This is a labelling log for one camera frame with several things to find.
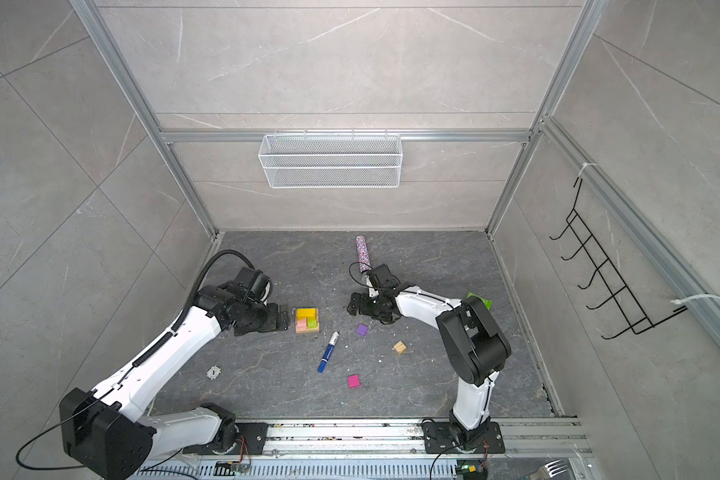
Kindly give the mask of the small natural wood cube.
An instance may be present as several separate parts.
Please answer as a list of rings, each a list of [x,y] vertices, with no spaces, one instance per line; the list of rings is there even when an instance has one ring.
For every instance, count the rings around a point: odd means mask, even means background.
[[[393,348],[398,354],[402,354],[407,350],[407,346],[402,341],[397,342]]]

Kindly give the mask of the blue white marker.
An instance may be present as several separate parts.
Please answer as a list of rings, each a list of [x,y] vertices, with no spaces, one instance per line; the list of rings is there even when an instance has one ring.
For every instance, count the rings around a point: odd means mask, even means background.
[[[330,340],[329,340],[329,343],[328,343],[328,345],[326,346],[326,349],[325,349],[325,351],[324,351],[324,353],[323,353],[323,355],[322,355],[322,357],[321,357],[320,363],[318,364],[317,371],[318,371],[319,373],[323,373],[323,372],[324,372],[324,370],[325,370],[325,368],[326,368],[326,365],[328,364],[328,362],[329,362],[329,360],[330,360],[330,358],[331,358],[331,356],[332,356],[332,353],[333,353],[333,351],[334,351],[334,349],[335,349],[335,347],[336,347],[336,344],[337,344],[337,342],[338,342],[339,336],[340,336],[340,333],[339,333],[338,331],[335,331],[335,332],[331,335]]]

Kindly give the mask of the natural wood block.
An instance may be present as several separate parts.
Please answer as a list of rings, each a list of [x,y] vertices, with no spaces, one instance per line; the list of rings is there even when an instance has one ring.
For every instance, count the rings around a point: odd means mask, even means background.
[[[302,329],[302,328],[297,328],[297,329],[295,329],[295,332],[296,332],[297,334],[317,333],[317,332],[320,332],[320,327],[316,327],[316,328],[303,328],[303,329]]]

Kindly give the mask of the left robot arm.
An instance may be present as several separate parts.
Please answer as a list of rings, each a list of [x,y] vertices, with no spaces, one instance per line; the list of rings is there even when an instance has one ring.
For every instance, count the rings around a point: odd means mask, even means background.
[[[231,281],[196,290],[190,303],[134,359],[89,391],[61,401],[64,452],[104,479],[126,479],[146,461],[198,446],[214,453],[237,448],[240,435],[229,410],[205,403],[192,410],[150,416],[147,408],[195,353],[225,330],[235,335],[287,327],[268,303],[271,281],[242,268]]]

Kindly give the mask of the magenta cube block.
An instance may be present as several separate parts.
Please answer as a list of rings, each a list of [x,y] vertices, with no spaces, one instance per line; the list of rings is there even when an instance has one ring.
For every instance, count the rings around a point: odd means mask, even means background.
[[[348,386],[350,388],[357,388],[361,385],[358,375],[351,375],[347,378]]]

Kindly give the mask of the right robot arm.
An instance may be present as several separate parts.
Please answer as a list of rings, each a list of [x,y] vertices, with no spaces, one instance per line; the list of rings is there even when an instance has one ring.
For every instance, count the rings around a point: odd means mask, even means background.
[[[383,325],[410,318],[437,329],[459,378],[449,420],[422,423],[423,433],[438,442],[435,450],[466,452],[486,446],[490,453],[502,453],[490,400],[512,349],[484,301],[477,296],[459,300],[427,292],[400,281],[385,264],[356,264],[360,273],[356,282],[368,291],[351,295],[349,315],[369,317]]]

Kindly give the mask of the pink block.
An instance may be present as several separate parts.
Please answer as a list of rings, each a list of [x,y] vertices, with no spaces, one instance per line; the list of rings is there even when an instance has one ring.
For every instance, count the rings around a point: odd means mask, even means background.
[[[295,329],[297,333],[304,333],[307,331],[307,320],[305,318],[298,319],[295,324]]]

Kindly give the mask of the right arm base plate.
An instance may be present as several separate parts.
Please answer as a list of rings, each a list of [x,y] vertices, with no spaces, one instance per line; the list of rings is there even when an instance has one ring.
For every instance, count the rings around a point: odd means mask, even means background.
[[[428,454],[478,451],[493,455],[506,452],[503,434],[496,422],[485,421],[473,430],[465,430],[458,421],[425,419],[420,427]]]

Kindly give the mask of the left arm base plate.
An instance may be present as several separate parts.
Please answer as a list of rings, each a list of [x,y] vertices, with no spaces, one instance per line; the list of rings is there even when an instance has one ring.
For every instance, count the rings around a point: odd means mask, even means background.
[[[223,425],[208,444],[185,447],[184,454],[262,455],[269,425],[264,422],[242,422]]]

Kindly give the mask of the yellow arch block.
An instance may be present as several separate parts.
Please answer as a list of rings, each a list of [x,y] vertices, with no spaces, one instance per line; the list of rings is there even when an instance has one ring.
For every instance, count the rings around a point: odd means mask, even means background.
[[[296,309],[296,318],[298,320],[306,319],[309,320],[317,320],[318,319],[318,310],[316,308],[297,308]]]

